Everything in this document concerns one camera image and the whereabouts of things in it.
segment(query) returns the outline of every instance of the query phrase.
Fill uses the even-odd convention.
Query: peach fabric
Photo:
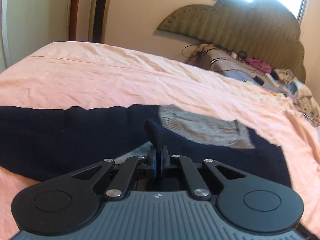
[[[186,111],[237,119],[281,146],[293,189],[305,204],[302,223],[320,236],[317,134],[290,99],[166,58],[84,42],[49,44],[0,75],[1,106],[89,109],[132,104],[175,104]],[[1,240],[18,231],[10,212],[12,198],[34,183],[0,168]]]

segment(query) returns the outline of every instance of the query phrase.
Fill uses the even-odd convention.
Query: white logo
[[[157,199],[159,199],[159,198],[162,198],[163,195],[161,195],[160,193],[157,193],[157,194],[154,195],[154,197],[157,198]]]

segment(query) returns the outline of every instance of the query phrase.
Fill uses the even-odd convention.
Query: black strap
[[[299,223],[297,231],[306,239],[306,240],[319,240],[319,238],[310,233],[302,224]]]

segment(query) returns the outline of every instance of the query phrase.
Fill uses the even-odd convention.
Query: scalloped headboard
[[[218,0],[213,6],[184,6],[170,14],[158,30],[245,52],[272,68],[290,68],[305,82],[299,22],[277,0]]]

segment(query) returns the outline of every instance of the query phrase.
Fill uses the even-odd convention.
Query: silver screw
[[[122,192],[119,189],[109,189],[106,192],[108,197],[120,197]]]
[[[198,197],[207,197],[210,194],[210,191],[205,188],[197,188],[193,194]]]

